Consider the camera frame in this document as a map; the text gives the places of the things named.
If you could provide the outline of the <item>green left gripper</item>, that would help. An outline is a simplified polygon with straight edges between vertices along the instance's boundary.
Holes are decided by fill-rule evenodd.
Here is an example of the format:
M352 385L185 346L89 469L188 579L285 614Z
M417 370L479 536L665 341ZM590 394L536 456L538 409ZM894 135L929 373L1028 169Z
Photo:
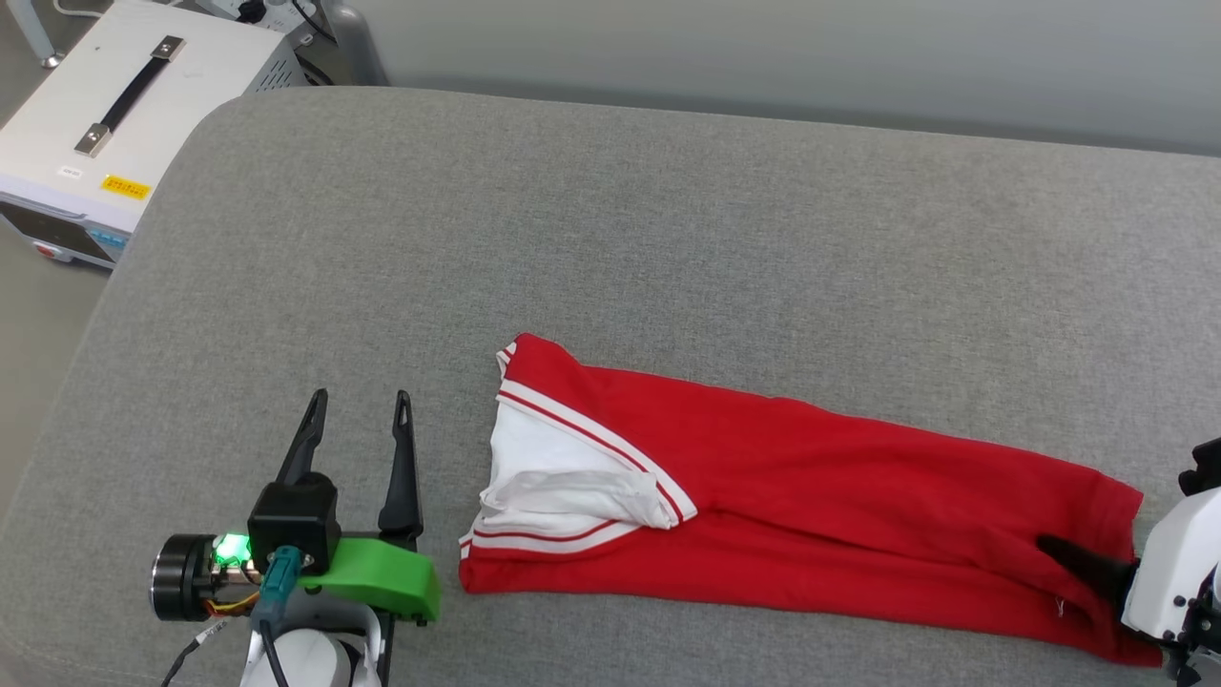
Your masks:
M295 486L311 472L315 449L322 441L328 390L317 388L302 412L289 449L280 464L278 483ZM397 392L391 428L394 455L391 477L379 513L379 534L342 536L324 574L302 574L302 591L324 591L416 622L440 621L442 584L432 558L391 542L416 542L424 533L413 405L407 390Z

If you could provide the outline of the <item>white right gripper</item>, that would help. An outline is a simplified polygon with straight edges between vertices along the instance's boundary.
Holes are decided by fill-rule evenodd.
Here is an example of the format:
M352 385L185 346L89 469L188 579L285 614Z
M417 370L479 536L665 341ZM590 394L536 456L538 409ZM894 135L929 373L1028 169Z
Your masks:
M1148 536L1139 556L1106 556L1055 534L1038 534L1039 552L1112 606L1122 606L1126 627L1165 639L1190 635L1205 587L1220 556L1220 489L1187 495Z

